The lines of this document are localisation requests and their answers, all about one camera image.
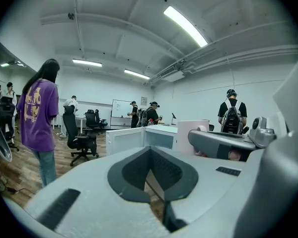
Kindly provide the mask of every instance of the whiteboard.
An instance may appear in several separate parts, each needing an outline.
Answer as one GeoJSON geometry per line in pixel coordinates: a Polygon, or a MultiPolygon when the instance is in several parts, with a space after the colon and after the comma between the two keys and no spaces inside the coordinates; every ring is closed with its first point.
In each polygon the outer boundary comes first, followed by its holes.
{"type": "Polygon", "coordinates": [[[133,106],[130,103],[131,101],[113,100],[111,117],[131,118],[127,115],[127,113],[131,113],[133,110],[133,106]]]}

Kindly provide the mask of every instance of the ceiling light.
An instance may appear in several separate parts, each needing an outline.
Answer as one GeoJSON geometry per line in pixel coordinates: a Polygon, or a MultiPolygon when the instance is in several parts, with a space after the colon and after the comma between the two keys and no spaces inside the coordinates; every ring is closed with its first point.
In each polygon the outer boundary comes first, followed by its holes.
{"type": "Polygon", "coordinates": [[[103,67],[103,64],[101,64],[100,62],[77,60],[77,59],[73,59],[73,62],[74,63],[82,63],[82,64],[87,64],[87,65],[97,66],[97,67],[103,67]]]}
{"type": "Polygon", "coordinates": [[[141,75],[139,73],[136,73],[136,72],[133,72],[133,71],[130,71],[130,70],[127,70],[127,69],[125,69],[125,73],[131,74],[131,75],[134,75],[134,76],[137,76],[137,77],[142,77],[144,79],[150,79],[149,77],[147,77],[145,75],[141,75]]]}
{"type": "Polygon", "coordinates": [[[191,24],[191,22],[175,8],[169,6],[167,10],[164,11],[164,14],[181,26],[185,31],[187,31],[187,33],[191,35],[191,37],[200,45],[200,47],[208,44],[200,32],[191,24]]]}

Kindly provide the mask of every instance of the sneaker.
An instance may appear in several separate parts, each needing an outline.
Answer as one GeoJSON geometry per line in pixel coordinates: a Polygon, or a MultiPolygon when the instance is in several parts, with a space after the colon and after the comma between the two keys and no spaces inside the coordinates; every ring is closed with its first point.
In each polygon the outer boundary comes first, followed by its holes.
{"type": "Polygon", "coordinates": [[[1,176],[0,177],[0,180],[2,181],[3,184],[6,184],[7,183],[7,180],[4,176],[1,176]]]}
{"type": "Polygon", "coordinates": [[[5,191],[5,186],[3,183],[0,182],[0,192],[5,191]]]}

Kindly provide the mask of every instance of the black office chair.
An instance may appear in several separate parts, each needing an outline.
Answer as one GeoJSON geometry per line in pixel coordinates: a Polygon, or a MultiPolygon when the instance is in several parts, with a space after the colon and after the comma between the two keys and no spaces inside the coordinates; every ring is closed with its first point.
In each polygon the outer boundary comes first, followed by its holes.
{"type": "Polygon", "coordinates": [[[95,119],[95,113],[94,110],[87,110],[87,112],[85,113],[86,116],[86,127],[90,128],[92,132],[97,133],[99,135],[99,133],[96,131],[96,128],[100,128],[100,123],[96,122],[95,119]]]}
{"type": "Polygon", "coordinates": [[[19,148],[15,146],[13,141],[14,128],[12,126],[12,119],[14,110],[15,106],[12,104],[12,98],[2,97],[0,100],[0,129],[9,148],[19,151],[19,148]],[[9,131],[5,131],[6,124],[8,125],[9,131]]]}
{"type": "Polygon", "coordinates": [[[71,156],[74,157],[74,154],[77,154],[72,162],[73,163],[78,160],[80,157],[84,157],[87,161],[89,158],[87,155],[92,154],[93,156],[99,157],[97,153],[97,144],[96,144],[96,136],[95,135],[78,135],[78,130],[76,127],[75,122],[75,115],[74,115],[74,106],[65,107],[65,113],[63,114],[63,121],[68,132],[68,147],[71,149],[77,149],[79,152],[71,153],[71,156]]]}
{"type": "Polygon", "coordinates": [[[95,109],[95,118],[96,118],[96,123],[99,124],[99,128],[103,129],[104,127],[106,127],[108,125],[108,123],[106,123],[106,119],[100,119],[99,118],[99,110],[95,109]]]}

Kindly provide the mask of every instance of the cable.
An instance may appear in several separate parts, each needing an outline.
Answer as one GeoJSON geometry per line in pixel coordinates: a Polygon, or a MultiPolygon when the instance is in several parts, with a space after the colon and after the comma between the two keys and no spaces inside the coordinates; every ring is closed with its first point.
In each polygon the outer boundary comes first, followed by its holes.
{"type": "Polygon", "coordinates": [[[6,189],[7,189],[7,191],[10,192],[12,195],[16,194],[17,192],[19,192],[19,191],[21,191],[21,190],[23,190],[23,189],[25,189],[25,190],[29,191],[30,193],[32,193],[33,195],[35,195],[35,193],[33,193],[32,191],[28,190],[27,188],[21,188],[21,189],[19,189],[19,190],[16,190],[16,189],[14,189],[14,188],[7,187],[6,189]]]}

